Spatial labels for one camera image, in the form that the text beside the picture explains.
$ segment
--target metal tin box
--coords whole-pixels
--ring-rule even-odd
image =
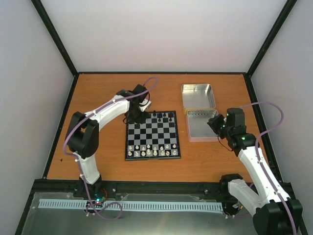
[[[184,114],[188,110],[215,109],[215,99],[210,84],[184,84],[181,86]]]

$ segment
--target chessboard frame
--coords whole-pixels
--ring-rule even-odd
[[[174,110],[163,110],[163,111],[156,111],[156,113],[173,113],[174,114],[174,124],[175,124],[175,133],[176,133],[176,139],[177,139],[177,151],[178,154],[176,156],[163,156],[163,157],[139,157],[139,158],[128,158],[127,152],[128,152],[128,119],[126,122],[126,141],[125,141],[125,160],[126,161],[140,161],[140,160],[169,160],[169,159],[180,159],[181,158],[181,152],[180,152],[180,143],[179,143],[179,132],[178,132],[178,124],[177,124],[177,115],[176,111]]]

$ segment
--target wire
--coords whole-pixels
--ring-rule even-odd
[[[123,123],[124,124],[127,124],[127,118],[129,117],[129,111],[127,111],[127,113],[126,113],[126,117],[123,119]]]
[[[259,140],[260,140],[261,136],[263,136],[263,135],[265,135],[265,134],[267,134],[267,133],[269,133],[269,132],[275,130],[277,127],[279,127],[279,126],[282,124],[282,122],[283,122],[283,120],[284,120],[284,112],[283,112],[283,110],[282,110],[280,107],[278,107],[276,104],[271,103],[271,102],[268,102],[268,101],[254,102],[254,103],[251,103],[251,104],[247,104],[247,105],[241,106],[240,108],[242,109],[242,108],[245,108],[245,107],[248,107],[248,106],[252,106],[252,105],[256,105],[256,104],[268,104],[268,105],[274,106],[276,109],[279,110],[280,115],[281,115],[280,121],[278,122],[278,124],[277,124],[276,126],[274,126],[273,128],[271,128],[271,129],[269,129],[269,130],[266,130],[266,131],[260,133],[260,134],[258,135],[258,137],[256,138],[256,141],[255,141],[255,151],[256,151],[256,155],[257,155],[258,160],[260,160],[261,157],[260,157],[260,153],[259,153],[259,149],[258,149],[258,148],[259,148]],[[285,207],[285,209],[286,209],[286,212],[287,212],[287,214],[288,214],[288,217],[289,217],[289,220],[290,220],[290,223],[291,223],[293,235],[297,235],[297,230],[296,230],[296,227],[295,227],[295,223],[294,223],[292,214],[291,214],[291,212],[290,212],[290,210],[289,210],[289,208],[288,208],[287,203],[285,202],[283,196],[279,193],[279,190],[278,190],[278,188],[276,187],[276,185],[275,185],[275,183],[273,182],[273,180],[270,178],[268,172],[266,171],[266,169],[265,169],[265,167],[264,167],[264,163],[263,163],[263,162],[260,162],[260,166],[261,166],[263,172],[265,173],[265,175],[266,175],[266,177],[267,177],[269,183],[271,184],[271,186],[273,187],[273,189],[275,190],[275,192],[277,192],[277,196],[278,196],[279,199],[282,201],[282,203],[283,203],[283,205],[284,205],[284,207]]]
[[[157,82],[158,82],[158,78],[157,78],[157,77],[150,77],[150,78],[148,78],[148,79],[145,81],[144,86],[145,86],[145,85],[148,83],[148,81],[150,81],[151,79],[155,79],[156,81],[155,81],[155,83],[154,83],[149,89],[147,89],[147,90],[145,90],[144,92],[141,92],[141,93],[139,93],[139,94],[135,94],[135,95],[131,95],[131,96],[128,96],[128,97],[123,97],[123,98],[117,99],[117,100],[115,100],[114,102],[117,103],[117,102],[120,102],[120,101],[122,101],[122,100],[128,100],[128,99],[135,98],[135,97],[137,97],[137,96],[143,95],[143,94],[145,94],[145,93],[148,93],[149,91],[151,91],[151,90],[157,85]],[[94,204],[93,204],[93,202],[92,202],[92,199],[91,199],[91,196],[90,196],[90,193],[89,193],[89,190],[88,190],[87,180],[86,180],[86,178],[85,178],[85,176],[84,176],[84,173],[83,173],[83,169],[82,169],[82,167],[81,167],[80,164],[79,164],[79,158],[78,158],[78,156],[76,156],[75,154],[67,152],[66,147],[67,147],[67,143],[68,143],[69,139],[72,137],[72,135],[75,133],[75,131],[76,131],[85,121],[87,121],[89,118],[91,118],[91,117],[94,116],[95,114],[101,112],[103,109],[105,109],[106,107],[108,107],[108,106],[111,105],[111,104],[113,104],[113,101],[112,101],[112,100],[110,100],[110,101],[108,101],[107,103],[101,105],[100,107],[98,107],[97,109],[95,109],[93,113],[91,113],[90,115],[88,115],[88,116],[86,116],[84,119],[82,119],[82,120],[70,131],[70,133],[69,133],[68,136],[66,137],[66,139],[65,139],[65,141],[64,141],[64,144],[63,144],[63,152],[64,152],[66,155],[68,155],[68,156],[73,156],[73,157],[75,157],[75,159],[76,159],[76,161],[77,161],[77,163],[78,163],[78,168],[79,168],[80,173],[81,173],[81,178],[83,179],[83,182],[84,182],[84,186],[85,186],[85,189],[86,189],[86,194],[87,194],[87,197],[88,197],[88,201],[89,201],[91,207],[93,208],[95,214],[97,214],[97,216],[99,216],[100,218],[102,218],[102,219],[104,219],[104,220],[109,220],[109,221],[117,220],[117,219],[122,215],[122,212],[123,212],[123,207],[122,207],[122,205],[119,204],[118,202],[111,202],[111,203],[107,204],[104,208],[102,208],[100,211],[97,211],[97,209],[94,207]],[[109,219],[109,218],[103,217],[100,213],[101,213],[102,211],[104,211],[106,208],[108,208],[109,206],[113,205],[113,204],[116,204],[116,205],[118,205],[118,206],[120,207],[121,210],[120,210],[119,215],[118,215],[116,218],[113,218],[113,219]]]
[[[108,192],[106,191],[105,188],[103,188],[102,190],[100,190],[101,192],[104,192],[106,194],[106,199],[104,201],[108,200]]]
[[[220,141],[220,137],[217,135],[217,139],[218,139],[218,141],[220,142],[220,144],[225,148],[225,149],[227,149],[229,152],[232,152],[233,150],[232,149],[228,149],[225,145],[223,145],[222,143],[221,143],[221,141]]]

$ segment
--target white wall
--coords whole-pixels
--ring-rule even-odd
[[[43,0],[78,71],[248,71],[286,0]]]
[[[282,126],[270,134],[283,178],[304,206],[313,234],[313,1],[298,1],[252,77],[259,100],[278,104]],[[267,127],[279,120],[274,108],[261,107]]]
[[[72,76],[30,0],[0,1],[0,233],[41,178]]]

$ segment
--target black and white checkered board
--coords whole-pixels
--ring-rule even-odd
[[[144,124],[127,121],[126,161],[177,158],[180,158],[180,148],[175,111],[156,112],[156,116],[153,116],[153,112],[149,112],[149,118]]]

